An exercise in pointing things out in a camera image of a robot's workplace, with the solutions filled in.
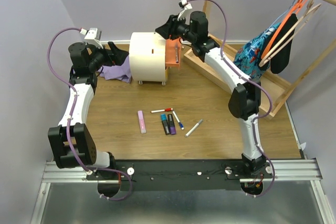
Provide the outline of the round cream drawer organizer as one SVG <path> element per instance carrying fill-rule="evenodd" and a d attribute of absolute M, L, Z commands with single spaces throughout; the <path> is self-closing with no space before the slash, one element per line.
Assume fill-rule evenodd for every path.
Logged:
<path fill-rule="evenodd" d="M 179 47 L 179 63 L 175 62 L 175 46 Z M 168 80 L 168 70 L 181 64 L 179 39 L 164 39 L 156 32 L 134 32 L 129 44 L 129 62 L 132 77 L 142 85 L 144 82 Z"/>

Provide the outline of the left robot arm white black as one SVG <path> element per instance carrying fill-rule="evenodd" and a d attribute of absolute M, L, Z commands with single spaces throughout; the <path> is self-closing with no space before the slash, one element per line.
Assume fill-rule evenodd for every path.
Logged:
<path fill-rule="evenodd" d="M 59 168 L 98 168 L 104 179 L 112 179 L 117 171 L 115 159 L 110 152 L 97 150 L 86 121 L 97 88 L 96 73 L 101 68 L 123 65 L 129 53 L 113 42 L 107 48 L 76 42 L 68 51 L 72 61 L 69 101 L 58 126 L 48 130 L 54 160 Z"/>

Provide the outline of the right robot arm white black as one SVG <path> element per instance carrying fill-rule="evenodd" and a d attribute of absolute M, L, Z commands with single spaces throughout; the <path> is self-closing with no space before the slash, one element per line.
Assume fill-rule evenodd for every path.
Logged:
<path fill-rule="evenodd" d="M 205 13 L 192 12 L 189 23 L 185 18 L 170 15 L 166 23 L 156 28 L 155 32 L 164 39 L 181 38 L 190 42 L 194 55 L 213 68 L 228 85 L 231 91 L 229 111 L 239 121 L 243 140 L 242 173 L 252 178 L 269 166 L 274 175 L 274 165 L 263 151 L 258 132 L 261 86 L 239 70 L 224 55 L 222 47 L 209 36 Z"/>

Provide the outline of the blue patterned pen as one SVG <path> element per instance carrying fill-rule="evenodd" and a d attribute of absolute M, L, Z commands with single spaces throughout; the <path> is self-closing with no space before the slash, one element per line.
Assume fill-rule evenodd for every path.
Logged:
<path fill-rule="evenodd" d="M 179 63 L 179 48 L 175 46 L 175 62 Z"/>

